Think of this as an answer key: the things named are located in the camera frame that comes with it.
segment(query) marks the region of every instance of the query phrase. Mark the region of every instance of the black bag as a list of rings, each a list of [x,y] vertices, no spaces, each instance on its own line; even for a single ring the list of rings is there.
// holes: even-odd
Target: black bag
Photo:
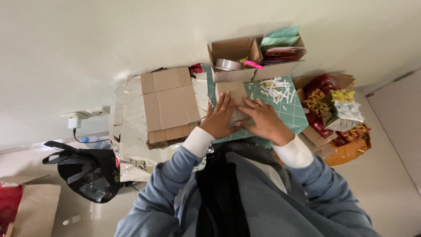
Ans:
[[[76,149],[55,141],[44,145],[63,149],[44,158],[43,164],[57,163],[60,177],[74,192],[96,203],[106,203],[117,195],[120,171],[113,150]]]

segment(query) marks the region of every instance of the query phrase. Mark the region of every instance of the orange bag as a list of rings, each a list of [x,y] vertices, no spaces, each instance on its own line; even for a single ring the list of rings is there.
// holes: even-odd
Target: orange bag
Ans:
[[[328,166],[348,163],[371,148],[370,135],[368,133],[341,147],[336,147],[333,142],[329,142],[329,144],[333,148],[333,154],[324,159]]]

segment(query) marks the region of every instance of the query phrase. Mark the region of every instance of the tape roll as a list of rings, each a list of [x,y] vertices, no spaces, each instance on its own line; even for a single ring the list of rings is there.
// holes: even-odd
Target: tape roll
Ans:
[[[241,69],[241,66],[242,63],[227,59],[217,59],[215,64],[216,69],[221,69],[225,71],[239,70]]]

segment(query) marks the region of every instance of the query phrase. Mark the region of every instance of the small bottle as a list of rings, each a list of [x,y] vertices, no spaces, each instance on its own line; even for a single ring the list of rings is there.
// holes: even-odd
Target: small bottle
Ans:
[[[93,149],[104,149],[104,150],[111,150],[112,149],[112,145],[111,143],[109,143],[109,140],[105,140],[96,136],[89,136],[89,137],[82,137],[80,139],[81,142],[86,143],[85,145],[89,148],[93,148]]]
[[[69,218],[69,219],[63,221],[63,225],[65,225],[65,226],[70,225],[70,224],[73,224],[73,223],[76,223],[76,222],[80,221],[81,219],[82,219],[82,217],[80,215],[77,215],[77,216],[74,216],[72,218]]]

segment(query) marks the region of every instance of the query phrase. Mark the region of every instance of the green cutting mat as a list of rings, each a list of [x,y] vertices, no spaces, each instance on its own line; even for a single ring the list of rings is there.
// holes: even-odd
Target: green cutting mat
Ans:
[[[208,96],[210,100],[212,101],[212,104],[216,105],[215,85],[213,84],[213,80],[212,80],[211,68],[203,67],[203,70],[207,72],[207,76],[208,76]],[[285,79],[286,82],[291,83],[290,92],[295,90],[295,87],[292,84],[292,79],[290,76],[283,77],[282,79]],[[300,133],[309,125],[307,122],[306,115],[304,114],[303,107],[301,106],[300,100],[298,99],[297,93],[294,93],[292,103],[287,104],[286,99],[283,99],[282,102],[275,104],[271,96],[267,96],[260,92],[262,88],[259,87],[258,81],[253,82],[253,85],[250,85],[248,82],[246,82],[244,83],[244,88],[249,98],[251,96],[251,93],[253,93],[253,98],[255,100],[259,98],[266,104],[273,105],[273,107],[275,108],[275,112],[278,114],[278,117],[282,119],[285,125],[288,128],[290,128],[292,131],[294,131],[295,134]],[[242,139],[246,137],[253,137],[253,136],[255,136],[253,133],[242,129],[234,134],[231,134],[228,137],[214,141],[213,144],[231,141],[231,140],[238,140],[238,139]]]

